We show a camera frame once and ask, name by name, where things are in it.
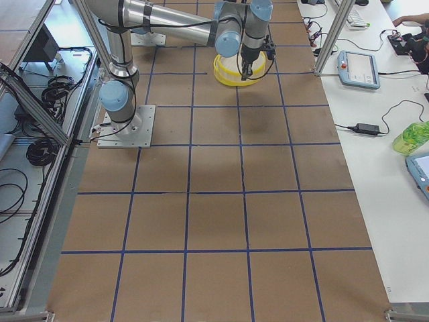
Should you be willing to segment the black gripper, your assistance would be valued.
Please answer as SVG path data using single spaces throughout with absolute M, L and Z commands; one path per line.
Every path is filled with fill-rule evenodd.
M 270 35 L 266 35 L 262 38 L 253 38 L 248 34 L 243 36 L 243 42 L 241 47 L 241 80 L 246 81 L 247 77 L 253 75 L 252 66 L 253 62 L 259 57 L 259 53 L 266 52 L 268 60 L 274 60 L 275 58 L 275 44 Z

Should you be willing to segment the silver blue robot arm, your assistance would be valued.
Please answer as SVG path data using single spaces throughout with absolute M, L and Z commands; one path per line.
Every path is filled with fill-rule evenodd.
M 149 1 L 87 1 L 90 11 L 107 29 L 115 81 L 104 86 L 100 100 L 114 129 L 137 125 L 137 107 L 132 103 L 138 82 L 133 63 L 131 30 L 155 32 L 214 47 L 225 58 L 241 56 L 242 81 L 253 80 L 253 63 L 262 51 L 273 60 L 274 44 L 266 35 L 271 19 L 271 1 L 236 3 L 220 1 L 212 19 L 170 9 Z

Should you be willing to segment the person hand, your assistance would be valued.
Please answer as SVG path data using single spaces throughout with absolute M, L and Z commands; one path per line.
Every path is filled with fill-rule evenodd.
M 404 23 L 416 24 L 416 23 L 419 23 L 419 21 L 413 15 L 404 15 L 404 16 L 401 16 L 401 17 L 394 19 L 392 21 L 392 23 L 395 27 L 397 27 L 400 24 L 404 24 Z

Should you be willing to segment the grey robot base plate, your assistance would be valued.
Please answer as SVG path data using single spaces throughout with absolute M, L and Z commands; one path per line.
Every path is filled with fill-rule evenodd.
M 155 105 L 139 105 L 131 123 L 118 134 L 121 129 L 118 123 L 111 122 L 109 114 L 105 112 L 104 122 L 110 123 L 101 128 L 101 139 L 97 140 L 98 148 L 149 148 L 151 146 Z

